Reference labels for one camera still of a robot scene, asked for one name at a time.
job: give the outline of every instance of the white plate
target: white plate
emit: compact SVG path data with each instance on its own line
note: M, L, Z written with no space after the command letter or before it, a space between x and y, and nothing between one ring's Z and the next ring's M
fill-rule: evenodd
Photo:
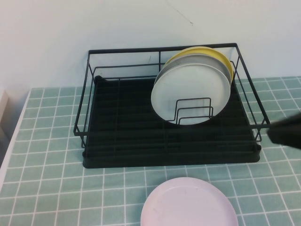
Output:
M213 115L218 114L230 97L230 84L226 76L214 67L203 64L183 64L165 72L154 85L151 104L155 112L164 120L173 120L176 101L187 98L211 98ZM191 125L209 120L209 108L181 109L209 106L209 99L179 101L178 121L173 124ZM182 117L199 117L181 119Z
M141 213L141 226L238 226L227 197L196 178L175 178L155 188Z
M171 60L165 67L159 72L159 74L156 77L155 83L157 80L169 69L181 65L181 64L192 64L192 63L197 63L197 64L204 64L204 65L209 65L217 70L221 71L228 79L229 84L231 84L231 73L229 69L227 68L226 65L224 65L221 61L218 59L206 55L206 54L200 54L200 53L194 53L194 54L188 54L184 56L179 56L173 60Z

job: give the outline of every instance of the grid pattern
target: grid pattern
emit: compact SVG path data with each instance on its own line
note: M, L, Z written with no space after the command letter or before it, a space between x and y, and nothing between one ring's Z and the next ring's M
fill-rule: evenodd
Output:
M300 111L300 77L253 81L271 121ZM260 120L250 87L243 85ZM300 225L299 150L263 135L257 163L85 169L81 140L73 135L80 94L81 88L31 90L0 192L2 226L139 226L152 190L187 176L219 188L240 226Z

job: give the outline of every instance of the scratch on wall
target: scratch on wall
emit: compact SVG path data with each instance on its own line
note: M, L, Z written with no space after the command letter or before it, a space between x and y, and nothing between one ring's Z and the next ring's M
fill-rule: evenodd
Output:
M191 24L191 26L193 26L193 23L186 16L184 16L183 13L181 13L179 10L177 10L168 0L165 0L165 2L169 7L171 7L175 11L177 11L185 20L187 20Z

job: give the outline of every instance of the black object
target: black object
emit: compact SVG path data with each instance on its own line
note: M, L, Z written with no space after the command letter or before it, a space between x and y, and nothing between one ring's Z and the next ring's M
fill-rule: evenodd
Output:
M301 113L271 124L267 134L274 144L301 149Z
M151 91L156 75L138 77L103 78L96 75L97 69L158 66L161 53L179 51L191 46L167 48L104 49L90 50L84 87L75 120L74 135L82 139L83 165L86 168L163 166L210 163L255 162L259 160L261 146L260 129L269 125L269 119L254 88L246 65L236 43L203 45L211 48L234 48L238 59L235 75L244 93L254 125L250 125L235 82L225 108L212 118L214 109L207 106L208 116L204 123L183 126L175 109L171 124L162 120L153 111ZM157 52L158 63L94 66L90 65L91 55ZM259 106L263 121L258 124L250 107L237 67L241 61L253 96ZM87 82L91 74L91 84ZM83 101L87 97L87 110ZM79 118L85 119L83 131L79 130Z

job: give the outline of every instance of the dish rack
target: dish rack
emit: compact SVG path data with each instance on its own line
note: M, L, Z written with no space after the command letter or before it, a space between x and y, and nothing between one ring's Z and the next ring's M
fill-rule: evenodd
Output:
M74 135L81 138L86 168L138 167L256 162L260 131L270 125L236 43L201 45L229 51L234 67L231 95L213 117L208 97L180 99L175 124L161 119L151 105L151 91L162 65L177 51L192 46L103 49L88 52L86 74ZM247 80L242 82L238 73ZM246 85L250 92L245 92ZM257 104L261 120L254 115ZM206 122L181 125L181 101L207 99Z

